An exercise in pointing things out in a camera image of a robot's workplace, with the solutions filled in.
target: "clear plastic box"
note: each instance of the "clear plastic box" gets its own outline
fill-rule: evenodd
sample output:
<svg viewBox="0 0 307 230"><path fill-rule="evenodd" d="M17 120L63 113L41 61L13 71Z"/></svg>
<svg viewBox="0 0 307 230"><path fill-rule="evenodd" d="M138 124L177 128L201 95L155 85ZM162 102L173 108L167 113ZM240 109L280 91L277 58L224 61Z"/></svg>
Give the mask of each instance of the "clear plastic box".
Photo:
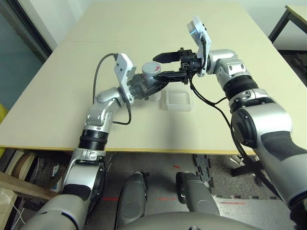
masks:
<svg viewBox="0 0 307 230"><path fill-rule="evenodd" d="M170 111L192 111L193 103L188 91L166 90L166 109Z"/></svg>

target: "white cup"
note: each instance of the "white cup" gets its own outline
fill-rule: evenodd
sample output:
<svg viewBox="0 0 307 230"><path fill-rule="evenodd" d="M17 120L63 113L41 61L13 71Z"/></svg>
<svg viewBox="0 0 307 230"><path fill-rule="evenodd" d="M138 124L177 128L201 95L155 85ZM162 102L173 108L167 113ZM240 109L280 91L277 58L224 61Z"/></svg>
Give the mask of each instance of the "white cup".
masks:
<svg viewBox="0 0 307 230"><path fill-rule="evenodd" d="M149 96L149 101L157 102L161 98L161 91L154 93L153 95Z"/></svg>

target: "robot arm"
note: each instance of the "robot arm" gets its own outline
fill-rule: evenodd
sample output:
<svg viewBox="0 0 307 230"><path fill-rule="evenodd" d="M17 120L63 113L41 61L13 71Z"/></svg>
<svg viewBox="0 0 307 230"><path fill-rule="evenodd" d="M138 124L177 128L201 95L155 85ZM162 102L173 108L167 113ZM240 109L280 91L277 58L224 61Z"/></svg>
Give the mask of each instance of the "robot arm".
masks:
<svg viewBox="0 0 307 230"><path fill-rule="evenodd" d="M23 229L55 229L57 226L82 229L88 207L99 201L103 181L106 181L103 180L105 145L115 112L124 103L133 104L134 99L148 99L169 82L191 83L195 74L203 77L206 72L216 75L229 100L234 138L253 148L281 199L291 209L292 220L306 226L307 151L291 140L289 114L265 90L258 88L234 51L210 51L211 40L198 17L188 24L188 29L199 46L197 53L181 48L153 59L161 63L180 61L179 71L158 71L150 77L144 72L134 74L135 66L128 56L118 54L114 71L120 87L96 96L87 114L79 147L74 150L65 175L62 195L47 202Z"/></svg>
<svg viewBox="0 0 307 230"><path fill-rule="evenodd" d="M203 24L198 17L188 24L194 41L199 46L203 40L211 43L204 26L199 25ZM221 49L208 52L204 49L203 54L206 55L201 58L198 53L183 48L159 54L153 58L154 61L180 61L180 69L178 72L162 72L154 78L186 84L188 81L191 83L194 74L200 77L203 71L215 74L229 100L234 138L253 148L281 199L291 209L291 219L300 226L306 226L307 151L291 139L290 115L258 87L234 51Z"/></svg>

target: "white tabletop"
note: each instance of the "white tabletop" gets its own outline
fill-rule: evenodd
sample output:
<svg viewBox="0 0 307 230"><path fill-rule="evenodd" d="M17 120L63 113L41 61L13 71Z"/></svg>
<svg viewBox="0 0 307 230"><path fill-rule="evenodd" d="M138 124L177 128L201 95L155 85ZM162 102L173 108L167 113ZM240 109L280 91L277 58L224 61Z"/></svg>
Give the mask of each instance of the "white tabletop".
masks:
<svg viewBox="0 0 307 230"><path fill-rule="evenodd" d="M286 9L307 25L307 6L286 5Z"/></svg>
<svg viewBox="0 0 307 230"><path fill-rule="evenodd" d="M180 47L195 52L197 47L186 24L196 14L208 29L212 49L230 48L238 53L259 87L292 117L294 142L307 148L305 86L241 6L210 1L93 3L0 125L0 147L77 147L91 107L94 72L100 58L110 52L126 53L138 65L136 72L141 72L142 64L161 52L177 51ZM103 63L97 91L118 86L113 66L112 58ZM178 67L179 63L162 65L163 70ZM194 79L195 86L209 100L224 97L214 75ZM190 91L182 83L169 87ZM164 92L159 102L136 102L131 108L131 124L112 126L107 150L237 153L219 112L192 97L192 112L167 111ZM227 102L220 107L230 119ZM118 121L127 119L125 108L115 116Z"/></svg>

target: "black wire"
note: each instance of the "black wire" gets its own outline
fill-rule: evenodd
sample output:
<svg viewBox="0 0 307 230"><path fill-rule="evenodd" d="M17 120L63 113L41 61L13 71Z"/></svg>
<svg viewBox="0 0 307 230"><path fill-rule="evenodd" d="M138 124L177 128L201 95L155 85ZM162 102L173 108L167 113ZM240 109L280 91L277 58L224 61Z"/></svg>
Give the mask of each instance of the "black wire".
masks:
<svg viewBox="0 0 307 230"><path fill-rule="evenodd" d="M116 228L116 226L117 226L117 212L118 212L118 207L119 207L119 200L120 200L120 197L121 197L122 193L123 193L123 190L121 189L119 197L118 197L117 205L116 205L116 213L115 213L115 221L114 221L114 228L113 228L113 230L117 229Z"/></svg>
<svg viewBox="0 0 307 230"><path fill-rule="evenodd" d="M203 68L205 67L205 63L206 63L206 40L202 37L201 38L201 43L202 43L202 50L203 50L203 63L202 63L202 66L201 66L201 69L200 69L200 73L201 71L203 70Z"/></svg>
<svg viewBox="0 0 307 230"><path fill-rule="evenodd" d="M86 222L88 221L88 219L92 216L92 214L95 212L95 210L98 207L98 204L100 202L100 200L102 199L102 197L105 194L105 190L106 190L106 179L107 179L107 167L106 167L106 160L104 158L104 168L105 168L105 181L104 181L104 187L103 190L100 193L100 197L98 198L97 202L94 204L93 208L91 209L91 211L86 215Z"/></svg>
<svg viewBox="0 0 307 230"><path fill-rule="evenodd" d="M113 57L115 58L115 60L116 60L118 54L110 53L110 54L105 55L102 59L100 59L98 65L97 65L97 67L96 67L95 76L94 76L94 83L93 83L93 104L94 104L95 96L96 96L96 82L97 82L98 71L99 71L99 69L100 69L100 66L101 66L102 62L103 62L107 57L110 57L110 56L113 56ZM123 123L123 122L119 122L119 121L113 121L113 122L112 122L113 124L119 124L119 125L129 125L129 124L130 124L130 122L131 122L131 107L130 107L130 102L129 102L128 100L126 100L126 107L127 107L128 115L129 115L129 120L128 120L128 122Z"/></svg>
<svg viewBox="0 0 307 230"><path fill-rule="evenodd" d="M265 177L265 175L257 168L255 167L254 165L254 161L246 154L245 150L243 149L243 147L241 146L241 144L237 141L237 139L235 138L235 134L234 134L234 131L233 131L233 128L232 128L232 124L229 123L226 115L224 114L224 112L216 107L215 105L218 104L219 102L221 102L222 100L224 100L225 98L222 98L221 100L219 100L218 102L216 103L212 103L210 102L209 100L207 100L206 98L204 98L195 88L195 86L193 85L193 82L192 82L192 78L190 78L190 87L192 89L192 91L195 93L195 95L200 98L203 102L205 102L206 104L210 105L211 107L217 109L223 116L223 118L225 119L229 129L230 129L230 132L231 132L231 137L232 137L232 140L236 146L236 149L238 150L238 152L240 153L240 155L243 157L244 159L244 163L250 167L254 174L261 180L261 182L268 188L271 190L272 193L274 193L275 196L277 196L278 198L280 198L278 192L276 191L275 187L272 185L272 183Z"/></svg>
<svg viewBox="0 0 307 230"><path fill-rule="evenodd" d="M126 101L126 107L127 107L128 115L129 115L128 122L123 123L123 122L119 122L119 121L113 121L112 122L113 124L119 124L119 125L125 125L125 126L130 124L130 122L131 122L131 105L130 105L130 102L128 100Z"/></svg>
<svg viewBox="0 0 307 230"><path fill-rule="evenodd" d="M222 102L222 101L225 100L225 99L227 99L227 97L223 97L222 99L220 99L219 101L217 101L217 102L214 103L214 104L218 104L218 103Z"/></svg>
<svg viewBox="0 0 307 230"><path fill-rule="evenodd" d="M94 101L95 101L96 81L97 81L97 76L98 76L99 68L100 68L102 62L103 62L107 57L110 57L110 56L113 56L115 59L117 59L118 54L110 53L110 54L105 55L102 59L100 59L98 65L97 65L97 67L96 67L95 76L94 76L94 85L93 85L93 104L94 104Z"/></svg>

